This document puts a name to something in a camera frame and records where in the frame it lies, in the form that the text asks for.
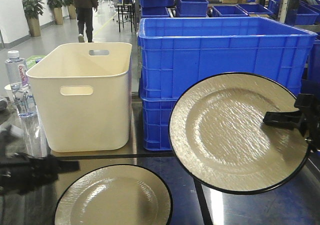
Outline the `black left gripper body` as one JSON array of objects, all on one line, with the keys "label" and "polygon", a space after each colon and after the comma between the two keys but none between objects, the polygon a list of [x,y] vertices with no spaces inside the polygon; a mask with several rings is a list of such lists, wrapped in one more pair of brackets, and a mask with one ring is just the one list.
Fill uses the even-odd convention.
[{"label": "black left gripper body", "polygon": [[8,125],[0,130],[0,194],[24,195],[57,180],[59,160],[55,156],[6,154],[6,147],[13,138],[11,128]]}]

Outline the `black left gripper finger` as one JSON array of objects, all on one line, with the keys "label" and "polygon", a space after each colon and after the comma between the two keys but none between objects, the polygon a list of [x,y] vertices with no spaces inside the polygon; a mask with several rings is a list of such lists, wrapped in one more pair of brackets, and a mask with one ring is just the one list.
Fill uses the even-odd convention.
[{"label": "black left gripper finger", "polygon": [[49,155],[50,171],[54,174],[65,174],[80,170],[80,163],[75,160],[60,160],[54,155]]}]

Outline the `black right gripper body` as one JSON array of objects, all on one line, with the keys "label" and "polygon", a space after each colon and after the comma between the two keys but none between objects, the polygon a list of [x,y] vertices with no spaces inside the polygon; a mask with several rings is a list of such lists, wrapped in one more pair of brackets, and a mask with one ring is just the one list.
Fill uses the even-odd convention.
[{"label": "black right gripper body", "polygon": [[320,100],[314,94],[298,94],[294,107],[300,113],[299,131],[313,151],[320,151]]}]

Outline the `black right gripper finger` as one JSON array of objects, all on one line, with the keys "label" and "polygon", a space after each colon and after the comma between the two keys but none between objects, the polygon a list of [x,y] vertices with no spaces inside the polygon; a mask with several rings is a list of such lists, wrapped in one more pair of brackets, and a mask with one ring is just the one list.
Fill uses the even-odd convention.
[{"label": "black right gripper finger", "polygon": [[303,114],[299,110],[291,112],[267,111],[262,121],[265,125],[282,129],[304,129]]}]

